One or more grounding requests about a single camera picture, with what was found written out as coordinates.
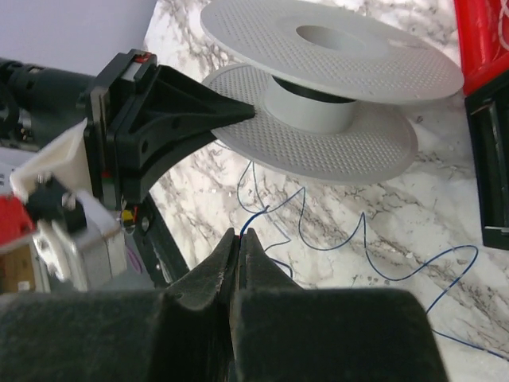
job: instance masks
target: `white marble surface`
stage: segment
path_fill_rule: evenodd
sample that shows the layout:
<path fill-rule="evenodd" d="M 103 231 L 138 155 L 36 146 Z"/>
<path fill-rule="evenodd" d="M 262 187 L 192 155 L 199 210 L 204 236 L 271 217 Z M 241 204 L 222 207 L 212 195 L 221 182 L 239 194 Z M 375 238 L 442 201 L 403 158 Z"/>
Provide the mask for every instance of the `white marble surface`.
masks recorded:
<path fill-rule="evenodd" d="M 234 61 L 214 46 L 200 27 L 206 0 L 159 0 L 146 47 L 185 74 L 202 80 Z M 459 64 L 453 0 L 321 0 L 346 6 L 416 34 Z M 305 239 L 319 248 L 333 247 L 350 235 L 361 212 L 367 214 L 367 241 L 373 260 L 397 278 L 451 246 L 480 244 L 480 218 L 468 126 L 461 95 L 406 107 L 402 112 L 418 134 L 419 154 L 400 177 L 377 185 L 342 187 L 303 184 L 256 166 L 264 203 L 277 205 L 303 185 L 307 206 Z M 190 267 L 215 247 L 228 227 L 240 230 L 250 214 L 236 198 L 236 186 L 248 165 L 245 158 L 211 144 L 171 169 L 153 188 L 163 215 Z M 260 209 L 251 172 L 241 182 L 240 199 Z M 392 285 L 413 292 L 428 306 L 457 277 L 473 256 L 459 250 L 402 283 L 384 282 L 363 252 L 363 237 L 339 250 L 315 251 L 299 239 L 302 197 L 254 221 L 264 246 L 291 243 L 267 253 L 290 263 L 304 287 Z M 509 357 L 509 253 L 481 248 L 476 265 L 433 309 L 435 329 Z M 437 338 L 452 381 L 509 380 L 509 363 L 487 353 Z"/>

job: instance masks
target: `spool center hole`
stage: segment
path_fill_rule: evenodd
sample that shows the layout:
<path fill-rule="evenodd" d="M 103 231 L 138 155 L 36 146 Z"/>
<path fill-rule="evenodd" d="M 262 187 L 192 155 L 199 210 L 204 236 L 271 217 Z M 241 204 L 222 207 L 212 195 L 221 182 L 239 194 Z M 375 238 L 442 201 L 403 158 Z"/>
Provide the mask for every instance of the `spool center hole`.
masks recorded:
<path fill-rule="evenodd" d="M 359 52 L 364 43 L 351 34 L 318 25 L 303 25 L 296 29 L 297 34 L 311 44 L 338 52 Z"/>

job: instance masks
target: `marble table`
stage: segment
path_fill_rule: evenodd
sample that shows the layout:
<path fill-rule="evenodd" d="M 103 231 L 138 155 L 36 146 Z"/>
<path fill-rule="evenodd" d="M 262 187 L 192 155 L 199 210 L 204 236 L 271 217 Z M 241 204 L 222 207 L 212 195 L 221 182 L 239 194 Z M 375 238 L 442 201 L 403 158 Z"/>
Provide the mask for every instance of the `marble table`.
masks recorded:
<path fill-rule="evenodd" d="M 162 64 L 196 80 L 235 62 L 206 38 L 200 10 L 207 0 L 159 0 L 146 35 L 146 47 Z M 458 64 L 458 34 L 453 0 L 321 0 L 344 6 L 418 35 Z M 450 247 L 481 244 L 476 176 L 462 95 L 402 113 L 417 131 L 419 153 L 400 177 L 369 186 L 332 186 L 256 166 L 263 203 L 278 205 L 302 186 L 306 207 L 301 220 L 305 242 L 315 248 L 342 243 L 367 216 L 367 243 L 377 268 L 396 279 Z M 213 143 L 172 168 L 152 193 L 190 267 L 215 247 L 228 227 L 240 230 L 250 213 L 237 198 L 258 211 L 247 159 Z M 410 290 L 429 306 L 467 266 L 472 249 L 457 250 L 404 282 L 377 275 L 363 249 L 362 232 L 348 245 L 317 251 L 299 237 L 302 195 L 252 227 L 267 254 L 291 265 L 295 280 L 306 288 L 384 287 Z M 480 247 L 473 269 L 433 308 L 435 329 L 509 357 L 509 252 Z M 437 337 L 451 380 L 509 380 L 509 363 L 467 346 Z"/>

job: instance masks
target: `white cord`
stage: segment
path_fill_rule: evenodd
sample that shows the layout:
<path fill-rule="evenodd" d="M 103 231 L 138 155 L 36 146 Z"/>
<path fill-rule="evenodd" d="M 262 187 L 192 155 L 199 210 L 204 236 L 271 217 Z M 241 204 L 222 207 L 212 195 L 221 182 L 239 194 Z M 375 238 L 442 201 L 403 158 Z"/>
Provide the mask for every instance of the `white cord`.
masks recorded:
<path fill-rule="evenodd" d="M 509 17 L 509 0 L 500 0 L 500 15 L 499 15 L 499 40 L 502 48 L 509 51 L 509 43 L 507 43 L 504 35 L 503 35 L 503 17 Z"/>

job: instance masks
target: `wire spool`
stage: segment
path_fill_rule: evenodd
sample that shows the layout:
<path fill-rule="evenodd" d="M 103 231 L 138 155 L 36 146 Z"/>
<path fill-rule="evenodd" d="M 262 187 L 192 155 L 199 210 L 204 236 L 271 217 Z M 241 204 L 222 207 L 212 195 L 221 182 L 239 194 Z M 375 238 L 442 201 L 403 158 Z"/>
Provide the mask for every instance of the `wire spool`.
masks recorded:
<path fill-rule="evenodd" d="M 418 150 L 395 105 L 450 96 L 461 70 L 399 29 L 298 0 L 215 0 L 205 33 L 246 64 L 204 83 L 254 104 L 256 116 L 214 135 L 263 166 L 335 184 L 398 176 Z"/>

